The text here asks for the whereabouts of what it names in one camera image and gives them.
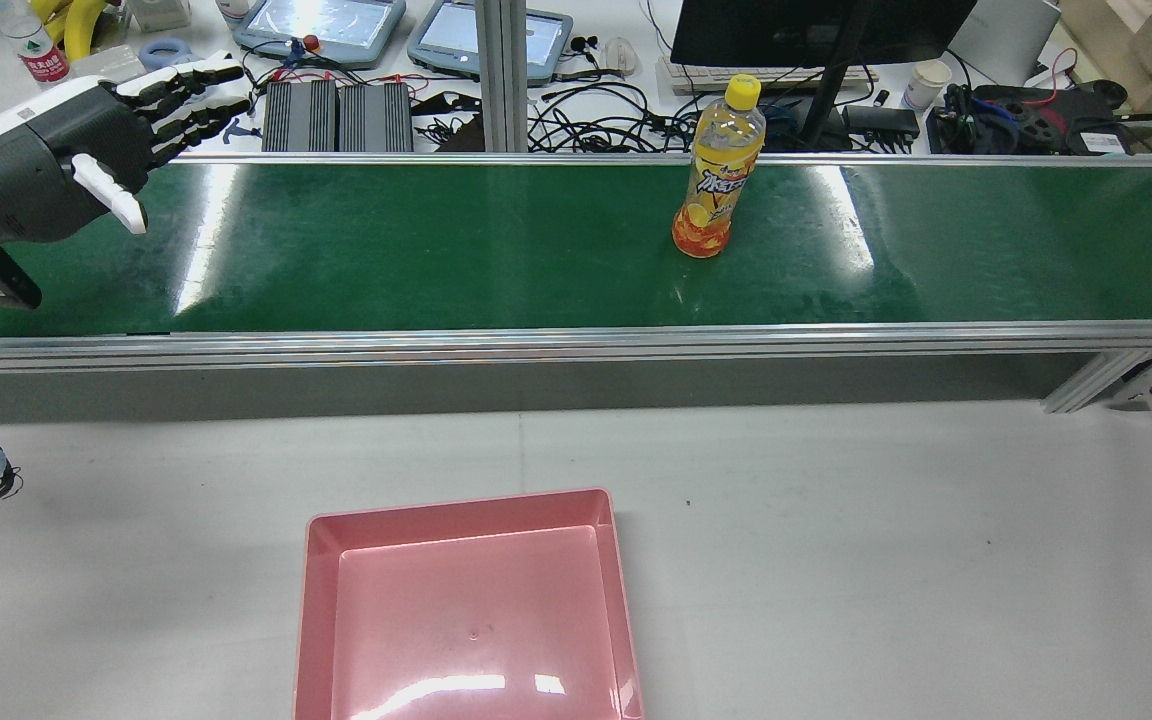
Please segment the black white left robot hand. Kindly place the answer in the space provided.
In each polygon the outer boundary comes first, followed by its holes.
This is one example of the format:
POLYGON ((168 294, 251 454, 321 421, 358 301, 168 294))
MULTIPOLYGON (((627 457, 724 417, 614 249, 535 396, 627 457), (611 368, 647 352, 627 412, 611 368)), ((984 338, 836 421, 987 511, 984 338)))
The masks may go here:
POLYGON ((229 53, 124 82, 82 76, 0 113, 0 243, 56 242, 113 214, 147 229, 147 174, 223 132, 250 108, 223 85, 243 77, 229 53))

